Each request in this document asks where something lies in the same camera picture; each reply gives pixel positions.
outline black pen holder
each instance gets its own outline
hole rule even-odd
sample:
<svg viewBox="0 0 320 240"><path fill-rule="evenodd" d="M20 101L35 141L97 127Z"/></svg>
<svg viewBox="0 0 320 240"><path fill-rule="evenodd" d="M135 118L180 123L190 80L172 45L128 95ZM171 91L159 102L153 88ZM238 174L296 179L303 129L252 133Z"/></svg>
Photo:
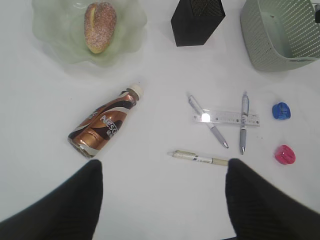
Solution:
<svg viewBox="0 0 320 240"><path fill-rule="evenodd" d="M176 46L204 45L225 16L221 0L180 0L171 19Z"/></svg>

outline silver pen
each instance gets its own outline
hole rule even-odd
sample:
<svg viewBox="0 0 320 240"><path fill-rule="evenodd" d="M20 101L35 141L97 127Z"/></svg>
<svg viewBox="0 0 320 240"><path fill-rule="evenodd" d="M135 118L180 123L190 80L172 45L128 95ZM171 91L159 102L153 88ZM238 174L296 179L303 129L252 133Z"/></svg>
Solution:
<svg viewBox="0 0 320 240"><path fill-rule="evenodd" d="M243 155L246 150L246 138L247 138L247 118L249 114L249 98L245 91L242 97L242 109L241 109L241 129L240 129L240 153Z"/></svg>
<svg viewBox="0 0 320 240"><path fill-rule="evenodd" d="M201 163L228 166L227 160L222 160L214 157L199 156L195 153L188 152L188 151L176 150L175 152L169 153L169 155L177 159L186 159L186 160L192 160L192 161L201 162Z"/></svg>
<svg viewBox="0 0 320 240"><path fill-rule="evenodd" d="M204 110L200 107L199 103L197 102L197 100L194 98L194 96L190 95L188 97L188 101L189 104L191 105L191 107L196 111L197 114L199 114L200 116L203 116L207 113L204 112ZM207 122L206 125L208 126L208 128L210 129L210 131L213 133L213 135L215 135L216 139L218 139L218 141L225 147L225 148L229 148L227 141L225 140L224 136L222 136L222 134L219 132L219 130L217 129L217 127L211 123L211 122Z"/></svg>

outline white bottle cap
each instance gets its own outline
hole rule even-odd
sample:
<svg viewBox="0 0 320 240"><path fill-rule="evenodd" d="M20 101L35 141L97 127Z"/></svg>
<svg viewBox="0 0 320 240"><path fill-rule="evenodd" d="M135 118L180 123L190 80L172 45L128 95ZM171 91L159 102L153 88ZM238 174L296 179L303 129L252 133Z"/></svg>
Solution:
<svg viewBox="0 0 320 240"><path fill-rule="evenodd" d="M144 90L138 84L132 84L128 89L134 91L138 95L139 99L144 95Z"/></svg>

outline gray plastic basket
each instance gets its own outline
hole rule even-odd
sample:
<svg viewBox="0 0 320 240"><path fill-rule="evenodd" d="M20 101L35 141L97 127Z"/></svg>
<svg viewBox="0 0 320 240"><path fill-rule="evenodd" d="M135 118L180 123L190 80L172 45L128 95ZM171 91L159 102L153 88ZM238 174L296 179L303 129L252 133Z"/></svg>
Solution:
<svg viewBox="0 0 320 240"><path fill-rule="evenodd" d="M310 0L247 0L241 27L257 70L287 71L320 58L320 26Z"/></svg>

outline ballpoint pen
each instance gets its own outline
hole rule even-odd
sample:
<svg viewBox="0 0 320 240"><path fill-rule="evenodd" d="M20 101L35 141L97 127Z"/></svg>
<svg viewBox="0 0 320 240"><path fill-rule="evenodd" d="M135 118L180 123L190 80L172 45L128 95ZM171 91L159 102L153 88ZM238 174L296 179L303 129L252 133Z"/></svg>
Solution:
<svg viewBox="0 0 320 240"><path fill-rule="evenodd" d="M199 103L197 102L197 100L194 98L194 96L190 95L188 97L188 101L189 104L191 105L191 107L196 111L197 114L199 114L200 116L205 115L204 110L200 107ZM225 138L221 135L221 133L219 132L219 130L217 129L217 127L211 123L211 122L207 122L206 125L208 126L208 128L210 129L210 131L213 133L213 135L215 135L216 139L218 139L218 141L225 147L225 148L229 148L227 141L225 140Z"/></svg>
<svg viewBox="0 0 320 240"><path fill-rule="evenodd" d="M213 158L213 157L199 156L195 153L188 152L188 151L176 150L175 152L170 152L169 155L177 159L186 159L186 160L192 160L192 161L202 162L207 164L228 166L227 160L222 160L222 159Z"/></svg>
<svg viewBox="0 0 320 240"><path fill-rule="evenodd" d="M249 98L245 91L242 97L242 109L241 109L241 129L240 129L240 153L243 155L246 150L246 138L247 138L247 117L249 114Z"/></svg>

